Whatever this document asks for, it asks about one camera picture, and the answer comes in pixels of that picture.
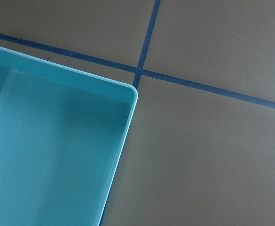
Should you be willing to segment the light blue plastic bin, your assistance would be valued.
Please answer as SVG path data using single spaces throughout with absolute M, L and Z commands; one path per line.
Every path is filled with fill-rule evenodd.
M 98 226 L 132 85 L 0 47 L 0 226 Z

